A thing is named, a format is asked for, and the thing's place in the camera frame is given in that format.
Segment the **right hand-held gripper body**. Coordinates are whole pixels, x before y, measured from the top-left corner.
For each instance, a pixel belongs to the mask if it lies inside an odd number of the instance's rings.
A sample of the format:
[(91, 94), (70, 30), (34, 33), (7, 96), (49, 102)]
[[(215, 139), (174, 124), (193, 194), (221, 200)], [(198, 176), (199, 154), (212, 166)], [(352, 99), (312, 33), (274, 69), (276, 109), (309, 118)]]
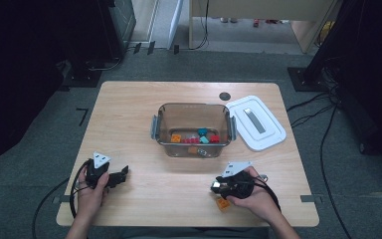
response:
[(228, 196), (234, 196), (240, 199), (249, 197), (255, 186), (253, 177), (246, 168), (251, 166), (250, 161), (247, 162), (229, 162), (223, 173), (220, 175), (228, 178), (228, 183), (220, 183), (220, 189), (226, 190)]

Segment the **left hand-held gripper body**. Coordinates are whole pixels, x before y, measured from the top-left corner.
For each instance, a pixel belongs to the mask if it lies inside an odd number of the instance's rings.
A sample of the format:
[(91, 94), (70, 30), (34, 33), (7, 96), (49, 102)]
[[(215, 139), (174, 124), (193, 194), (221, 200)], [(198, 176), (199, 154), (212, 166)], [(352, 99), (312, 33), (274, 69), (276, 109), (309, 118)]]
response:
[(93, 157), (88, 165), (86, 174), (86, 183), (92, 189), (95, 189), (100, 177), (107, 172), (109, 167), (110, 157), (101, 154), (97, 151), (94, 152)]

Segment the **grey transparent storage container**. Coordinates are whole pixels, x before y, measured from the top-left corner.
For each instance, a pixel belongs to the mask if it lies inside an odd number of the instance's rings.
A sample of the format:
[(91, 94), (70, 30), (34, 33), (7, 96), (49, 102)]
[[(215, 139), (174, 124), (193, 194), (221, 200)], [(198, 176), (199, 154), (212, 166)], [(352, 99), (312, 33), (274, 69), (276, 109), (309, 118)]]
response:
[[(206, 135), (199, 135), (198, 128), (205, 127)], [(181, 139), (187, 137), (211, 135), (220, 137), (219, 143), (174, 143), (172, 134), (180, 134)], [(226, 106), (197, 103), (169, 103), (162, 105), (152, 118), (150, 136), (163, 146), (165, 153), (171, 157), (218, 157), (222, 149), (237, 137), (236, 120)], [(207, 151), (207, 156), (188, 152), (190, 146)]]

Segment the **white container lid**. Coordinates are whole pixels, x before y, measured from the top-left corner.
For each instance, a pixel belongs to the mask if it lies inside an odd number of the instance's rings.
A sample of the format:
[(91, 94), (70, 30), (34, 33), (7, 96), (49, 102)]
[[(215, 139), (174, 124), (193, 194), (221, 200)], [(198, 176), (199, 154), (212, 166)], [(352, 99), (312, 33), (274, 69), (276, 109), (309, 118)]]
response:
[(287, 133), (269, 108), (256, 96), (227, 103), (237, 131), (247, 147), (261, 151), (283, 142)]

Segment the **person's right hand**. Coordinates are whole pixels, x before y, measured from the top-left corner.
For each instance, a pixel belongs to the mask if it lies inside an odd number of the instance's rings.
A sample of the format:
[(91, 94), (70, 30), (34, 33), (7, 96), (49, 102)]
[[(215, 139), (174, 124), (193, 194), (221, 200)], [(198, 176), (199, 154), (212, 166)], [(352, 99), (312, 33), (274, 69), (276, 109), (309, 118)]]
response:
[(282, 215), (268, 192), (259, 186), (256, 186), (252, 194), (245, 199), (234, 196), (228, 196), (227, 199), (236, 206), (249, 209), (269, 223), (277, 220)]

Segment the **person's left hand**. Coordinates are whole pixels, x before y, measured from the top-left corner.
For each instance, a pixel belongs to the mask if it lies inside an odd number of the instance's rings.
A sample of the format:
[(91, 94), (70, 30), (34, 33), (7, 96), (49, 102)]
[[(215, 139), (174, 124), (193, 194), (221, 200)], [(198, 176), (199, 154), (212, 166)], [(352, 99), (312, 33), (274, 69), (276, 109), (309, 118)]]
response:
[(79, 176), (77, 219), (93, 219), (102, 205), (106, 196), (105, 187), (108, 182), (108, 173), (105, 172), (97, 181), (94, 188), (90, 188), (86, 182), (87, 168), (83, 168)]

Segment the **black angled floor tape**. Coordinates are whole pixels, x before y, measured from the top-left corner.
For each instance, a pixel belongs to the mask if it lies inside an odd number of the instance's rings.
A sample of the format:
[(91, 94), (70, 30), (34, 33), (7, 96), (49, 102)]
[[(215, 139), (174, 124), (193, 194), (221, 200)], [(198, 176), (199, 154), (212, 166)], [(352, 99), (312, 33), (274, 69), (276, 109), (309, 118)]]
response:
[(86, 117), (88, 115), (88, 112), (89, 112), (89, 109), (85, 109), (85, 108), (76, 108), (76, 111), (77, 112), (82, 112), (82, 117), (81, 117), (81, 120), (79, 122), (79, 126), (82, 126), (86, 120)]

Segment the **black stand base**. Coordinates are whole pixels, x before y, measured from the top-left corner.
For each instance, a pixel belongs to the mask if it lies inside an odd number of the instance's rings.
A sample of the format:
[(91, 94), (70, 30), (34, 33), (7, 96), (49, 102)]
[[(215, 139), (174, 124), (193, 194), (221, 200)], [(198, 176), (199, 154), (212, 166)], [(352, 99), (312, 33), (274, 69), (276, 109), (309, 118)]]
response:
[(82, 66), (67, 62), (67, 70), (62, 86), (65, 88), (95, 88), (103, 71), (118, 66), (120, 58), (113, 61), (87, 61)]
[(326, 92), (327, 86), (321, 73), (313, 73), (308, 68), (288, 67), (287, 72), (293, 88), (297, 92)]

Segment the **dark curtain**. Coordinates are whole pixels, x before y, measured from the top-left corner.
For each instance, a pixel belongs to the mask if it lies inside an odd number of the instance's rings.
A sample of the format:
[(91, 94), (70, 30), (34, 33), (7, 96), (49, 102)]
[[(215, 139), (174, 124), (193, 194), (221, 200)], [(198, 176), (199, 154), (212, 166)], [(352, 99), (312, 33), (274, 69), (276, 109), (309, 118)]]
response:
[(0, 155), (16, 145), (62, 85), (69, 31), (96, 0), (0, 0)]
[(338, 83), (361, 151), (382, 155), (382, 0), (343, 0), (313, 61)]

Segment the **dark glass cabinet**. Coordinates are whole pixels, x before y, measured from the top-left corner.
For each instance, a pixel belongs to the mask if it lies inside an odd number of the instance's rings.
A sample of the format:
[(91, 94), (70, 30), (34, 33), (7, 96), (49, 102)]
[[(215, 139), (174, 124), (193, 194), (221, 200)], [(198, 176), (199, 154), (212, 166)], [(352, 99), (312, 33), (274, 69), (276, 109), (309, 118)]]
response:
[(122, 58), (130, 43), (136, 24), (132, 0), (108, 0), (108, 2), (119, 47), (119, 56)]

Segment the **white panel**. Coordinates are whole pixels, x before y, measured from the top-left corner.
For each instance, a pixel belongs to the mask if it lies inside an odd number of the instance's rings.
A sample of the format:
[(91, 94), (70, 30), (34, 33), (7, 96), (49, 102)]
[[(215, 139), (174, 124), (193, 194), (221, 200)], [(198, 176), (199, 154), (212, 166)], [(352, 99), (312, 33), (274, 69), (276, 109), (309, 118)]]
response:
[(185, 0), (155, 0), (150, 9), (148, 44), (171, 50), (179, 26)]

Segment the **wooden desk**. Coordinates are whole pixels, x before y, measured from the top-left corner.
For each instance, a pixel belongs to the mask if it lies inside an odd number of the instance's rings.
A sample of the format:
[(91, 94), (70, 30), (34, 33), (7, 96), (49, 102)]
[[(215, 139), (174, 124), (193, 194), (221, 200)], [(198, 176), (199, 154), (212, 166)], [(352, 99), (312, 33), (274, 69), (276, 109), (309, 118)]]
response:
[(303, 53), (308, 53), (338, 0), (189, 0), (189, 47), (193, 46), (193, 19), (290, 20)]

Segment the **yellow object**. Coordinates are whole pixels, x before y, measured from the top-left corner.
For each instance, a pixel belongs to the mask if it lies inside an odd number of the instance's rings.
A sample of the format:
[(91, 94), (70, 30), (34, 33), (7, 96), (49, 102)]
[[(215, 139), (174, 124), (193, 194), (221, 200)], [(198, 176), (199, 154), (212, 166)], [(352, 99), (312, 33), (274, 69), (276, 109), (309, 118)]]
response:
[(333, 21), (327, 21), (324, 24), (324, 26), (322, 27), (322, 29), (321, 29), (318, 37), (317, 37), (317, 44), (318, 45), (321, 45), (324, 42), (325, 38), (327, 37), (327, 35), (331, 31), (333, 25), (334, 25)]

